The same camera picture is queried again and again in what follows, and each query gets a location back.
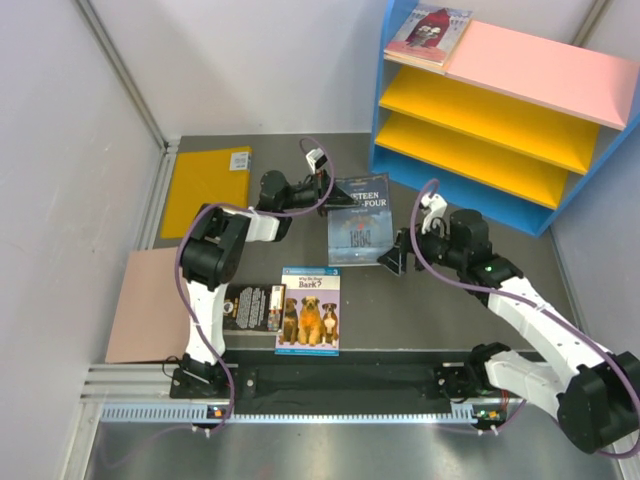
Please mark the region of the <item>dark blue hardcover book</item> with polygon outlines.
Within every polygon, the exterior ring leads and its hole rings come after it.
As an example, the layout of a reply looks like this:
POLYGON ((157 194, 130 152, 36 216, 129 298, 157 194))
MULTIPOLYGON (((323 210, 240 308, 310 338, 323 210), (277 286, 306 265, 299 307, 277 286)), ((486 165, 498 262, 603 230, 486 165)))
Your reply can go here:
POLYGON ((337 179, 335 186, 357 204, 328 213, 328 265, 376 266, 394 245, 388 174, 337 179))

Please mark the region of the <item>black paperback book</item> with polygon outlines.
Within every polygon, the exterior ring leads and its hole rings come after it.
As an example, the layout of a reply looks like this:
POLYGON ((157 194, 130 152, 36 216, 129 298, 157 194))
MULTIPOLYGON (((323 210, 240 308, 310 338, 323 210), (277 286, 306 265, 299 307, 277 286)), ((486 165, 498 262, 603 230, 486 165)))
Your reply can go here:
POLYGON ((284 314, 285 293, 283 284, 229 284, 223 303, 223 332, 277 334, 284 314))

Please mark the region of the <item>orange Othello book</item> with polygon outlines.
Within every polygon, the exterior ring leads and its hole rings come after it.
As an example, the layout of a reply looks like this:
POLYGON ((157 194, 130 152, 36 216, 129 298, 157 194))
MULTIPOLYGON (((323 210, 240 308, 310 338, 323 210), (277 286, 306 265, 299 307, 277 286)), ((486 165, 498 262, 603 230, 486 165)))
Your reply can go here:
POLYGON ((446 73, 446 53, 438 48, 426 48, 409 53, 385 49, 384 59, 439 75, 446 73))

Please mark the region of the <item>red castle picture book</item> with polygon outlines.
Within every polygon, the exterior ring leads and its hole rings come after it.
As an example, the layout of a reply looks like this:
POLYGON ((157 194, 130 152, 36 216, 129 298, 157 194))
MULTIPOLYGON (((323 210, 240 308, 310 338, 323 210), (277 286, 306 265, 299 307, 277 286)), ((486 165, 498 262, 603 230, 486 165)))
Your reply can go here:
POLYGON ((401 53, 438 48, 446 53, 445 68, 464 36, 474 12, 419 3, 385 49, 401 53))

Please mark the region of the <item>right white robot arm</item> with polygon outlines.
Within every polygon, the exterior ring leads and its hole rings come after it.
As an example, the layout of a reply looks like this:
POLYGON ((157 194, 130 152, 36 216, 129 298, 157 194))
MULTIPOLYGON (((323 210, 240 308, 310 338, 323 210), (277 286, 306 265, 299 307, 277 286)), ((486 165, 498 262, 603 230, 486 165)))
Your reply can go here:
POLYGON ((478 345, 464 362, 474 393, 506 390, 519 396, 546 412, 588 454, 639 430, 638 358, 611 353, 544 302, 524 273, 494 252, 479 212, 458 210, 448 221, 427 213, 422 224, 401 229, 378 262, 402 275, 409 255, 418 270, 453 270, 455 286, 514 328, 545 361, 530 361, 499 342, 478 345))

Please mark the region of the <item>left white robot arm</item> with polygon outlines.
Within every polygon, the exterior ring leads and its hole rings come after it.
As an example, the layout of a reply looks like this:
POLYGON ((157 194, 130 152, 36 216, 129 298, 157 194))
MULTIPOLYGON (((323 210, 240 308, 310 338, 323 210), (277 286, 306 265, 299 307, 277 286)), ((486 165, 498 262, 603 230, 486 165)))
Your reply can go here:
POLYGON ((358 201, 337 186, 325 170, 291 184, 277 170, 260 180, 258 205, 242 208, 226 203, 204 204, 178 248, 174 275, 190 316, 190 333, 180 369, 205 396, 216 396, 233 381, 222 355, 223 302, 246 244, 278 242, 292 218, 317 211, 356 206, 358 201))

